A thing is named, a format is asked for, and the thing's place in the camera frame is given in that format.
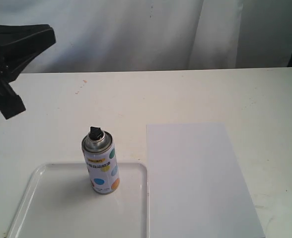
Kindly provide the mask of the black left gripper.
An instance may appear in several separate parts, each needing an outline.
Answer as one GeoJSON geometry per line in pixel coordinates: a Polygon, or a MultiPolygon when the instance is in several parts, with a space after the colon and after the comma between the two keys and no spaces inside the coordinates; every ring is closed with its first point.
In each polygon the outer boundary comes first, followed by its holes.
{"type": "Polygon", "coordinates": [[[21,97],[9,83],[55,43],[54,29],[48,24],[0,25],[0,112],[5,119],[26,111],[21,97]]]}

